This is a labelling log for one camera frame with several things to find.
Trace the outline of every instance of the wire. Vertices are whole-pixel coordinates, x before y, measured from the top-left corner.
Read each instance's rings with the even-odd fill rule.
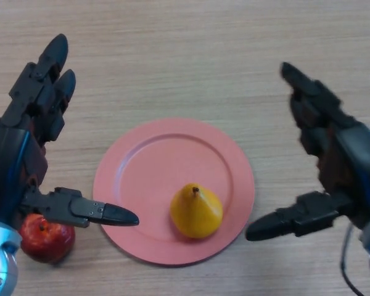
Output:
[[[348,278],[347,276],[347,273],[346,273],[346,268],[347,268],[347,265],[346,265],[346,260],[347,260],[347,250],[348,250],[348,245],[349,245],[349,241],[350,241],[350,238],[351,238],[351,234],[352,234],[352,230],[353,230],[353,225],[352,223],[350,223],[348,225],[348,228],[347,228],[347,233],[345,234],[345,237],[344,237],[344,241],[343,241],[343,246],[342,246],[342,250],[341,250],[341,260],[340,260],[340,270],[341,270],[341,275],[343,276],[344,278],[344,281],[347,283],[347,285],[349,286],[349,288],[352,290],[352,292],[354,292],[357,296],[364,296],[363,293],[361,293],[353,284],[352,282],[350,281],[350,279]]]

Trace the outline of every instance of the wooden table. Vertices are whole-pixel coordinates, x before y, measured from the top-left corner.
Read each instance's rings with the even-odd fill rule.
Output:
[[[65,129],[47,145],[42,186],[91,196],[109,146],[163,117],[205,120],[243,148],[256,179],[250,221],[320,189],[316,160],[297,141],[282,61],[319,78],[370,126],[370,0],[0,1],[0,115],[24,65],[58,33],[77,77]],[[347,225],[297,239],[251,243],[182,269],[144,265],[100,227],[77,229],[59,268],[18,253],[14,295],[350,295],[339,272]],[[368,258],[355,232],[348,273],[370,295]]]

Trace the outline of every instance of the robotic hand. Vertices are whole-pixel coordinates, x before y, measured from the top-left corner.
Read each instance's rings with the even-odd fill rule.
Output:
[[[293,89],[290,109],[301,130],[300,142],[307,154],[318,158],[325,192],[303,194],[292,206],[261,217],[247,228],[246,238],[261,241],[290,233],[300,237],[347,216],[362,230],[361,242],[370,257],[370,130],[346,115],[339,98],[322,82],[288,63],[283,63],[281,75]]]
[[[66,37],[56,36],[38,63],[30,62],[23,69],[9,93],[12,101],[0,118],[0,296],[11,295],[15,289],[15,254],[21,241],[17,231],[28,213],[81,228],[90,222],[139,223],[133,212],[85,199],[80,191],[57,187],[42,194],[38,189],[48,169],[44,145],[62,131],[63,114],[75,89],[71,70],[59,77],[67,53]]]

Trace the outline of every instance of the pink plate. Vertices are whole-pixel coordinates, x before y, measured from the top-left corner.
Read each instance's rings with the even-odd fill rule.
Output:
[[[170,220],[171,199],[192,182],[215,192],[224,208],[220,228],[203,240],[181,236]],[[110,147],[93,196],[139,217],[138,226],[103,226],[119,248],[150,263],[188,265],[216,255],[242,232],[255,186],[247,157],[226,134],[201,121],[167,118],[132,129]]]

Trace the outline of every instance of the yellow pear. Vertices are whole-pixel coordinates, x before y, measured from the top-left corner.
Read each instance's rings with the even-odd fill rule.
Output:
[[[223,208],[212,191],[197,183],[190,183],[174,195],[170,204],[170,216],[184,236],[202,239],[219,228]]]

